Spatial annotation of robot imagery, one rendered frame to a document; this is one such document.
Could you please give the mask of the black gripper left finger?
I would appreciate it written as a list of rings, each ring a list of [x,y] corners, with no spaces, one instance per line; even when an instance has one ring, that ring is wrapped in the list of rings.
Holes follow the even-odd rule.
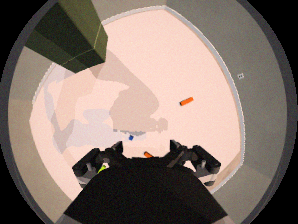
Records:
[[[105,148],[105,151],[100,151],[99,148],[93,148],[89,151],[72,167],[81,188],[84,188],[88,182],[98,174],[103,163],[107,163],[109,167],[115,164],[117,167],[136,166],[135,161],[125,157],[122,153],[122,141],[118,141],[111,147]]]

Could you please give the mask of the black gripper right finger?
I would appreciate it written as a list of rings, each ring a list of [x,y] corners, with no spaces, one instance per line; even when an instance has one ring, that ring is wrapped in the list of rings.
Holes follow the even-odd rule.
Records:
[[[205,186],[212,186],[219,173],[221,163],[200,145],[188,148],[174,139],[170,140],[170,152],[154,162],[154,166],[172,168],[175,163],[183,165],[190,161],[195,168],[196,177]],[[199,164],[199,165],[198,165]]]

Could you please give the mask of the orange rod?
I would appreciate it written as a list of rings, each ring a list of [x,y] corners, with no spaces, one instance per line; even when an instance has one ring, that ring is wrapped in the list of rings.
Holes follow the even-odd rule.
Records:
[[[188,99],[186,99],[186,100],[180,102],[180,105],[183,106],[183,105],[185,105],[185,104],[187,104],[187,103],[189,103],[189,102],[191,102],[191,101],[193,101],[193,97],[190,97],[190,98],[188,98]]]
[[[151,154],[149,154],[147,151],[144,153],[144,156],[146,156],[146,157],[154,157]]]

